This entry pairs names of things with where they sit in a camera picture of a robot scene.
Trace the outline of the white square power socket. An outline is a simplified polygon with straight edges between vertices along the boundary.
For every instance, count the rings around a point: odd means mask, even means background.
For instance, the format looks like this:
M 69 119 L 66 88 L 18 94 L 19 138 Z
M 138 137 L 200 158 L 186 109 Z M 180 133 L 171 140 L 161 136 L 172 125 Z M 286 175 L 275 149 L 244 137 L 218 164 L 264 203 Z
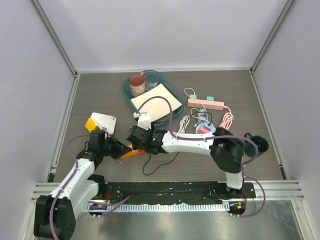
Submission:
M 115 116 L 93 112 L 90 118 L 100 130 L 104 130 L 109 135 L 114 134 L 117 122 L 117 118 Z

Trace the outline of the yellow cube plug adapter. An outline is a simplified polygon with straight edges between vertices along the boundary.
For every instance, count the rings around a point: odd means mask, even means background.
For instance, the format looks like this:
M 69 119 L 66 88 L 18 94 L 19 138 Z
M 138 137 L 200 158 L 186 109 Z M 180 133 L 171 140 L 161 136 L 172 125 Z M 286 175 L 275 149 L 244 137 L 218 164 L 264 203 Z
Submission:
M 99 130 L 100 129 L 99 126 L 91 118 L 88 118 L 88 120 L 86 121 L 84 127 L 89 133 L 91 133 L 94 130 Z

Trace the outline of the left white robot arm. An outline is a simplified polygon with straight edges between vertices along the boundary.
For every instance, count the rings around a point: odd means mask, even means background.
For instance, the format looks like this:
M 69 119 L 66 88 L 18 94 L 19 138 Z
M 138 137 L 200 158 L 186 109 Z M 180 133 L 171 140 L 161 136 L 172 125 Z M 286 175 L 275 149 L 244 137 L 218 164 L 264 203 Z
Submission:
M 107 184 L 95 174 L 105 157 L 118 159 L 132 149 L 104 130 L 93 130 L 83 150 L 72 154 L 74 165 L 63 181 L 48 195 L 40 195 L 35 204 L 33 234 L 50 240 L 71 239 L 80 213 L 92 198 L 102 199 Z

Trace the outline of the orange power strip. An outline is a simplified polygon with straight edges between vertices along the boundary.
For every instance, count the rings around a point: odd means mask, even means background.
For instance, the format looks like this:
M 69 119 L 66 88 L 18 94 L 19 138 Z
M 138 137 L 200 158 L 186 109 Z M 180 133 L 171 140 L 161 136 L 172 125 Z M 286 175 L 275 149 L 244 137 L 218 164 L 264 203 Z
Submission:
M 127 152 L 126 154 L 122 155 L 120 157 L 120 159 L 127 159 L 127 158 L 130 158 L 130 157 L 133 157 L 133 156 L 136 156 L 136 155 L 139 155 L 139 154 L 142 154 L 144 153 L 145 151 L 143 149 L 133 149 L 132 147 L 132 144 L 128 144 L 127 145 L 129 148 L 131 148 L 131 151 L 130 152 Z

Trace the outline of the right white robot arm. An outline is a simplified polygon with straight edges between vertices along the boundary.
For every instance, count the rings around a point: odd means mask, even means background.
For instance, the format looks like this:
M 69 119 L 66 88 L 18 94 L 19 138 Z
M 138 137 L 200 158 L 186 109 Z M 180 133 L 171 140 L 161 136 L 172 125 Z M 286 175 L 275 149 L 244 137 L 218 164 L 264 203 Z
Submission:
M 226 193 L 236 198 L 244 191 L 243 138 L 224 128 L 218 127 L 215 132 L 191 134 L 132 126 L 126 139 L 134 149 L 142 149 L 152 155 L 184 152 L 209 156 L 225 172 Z

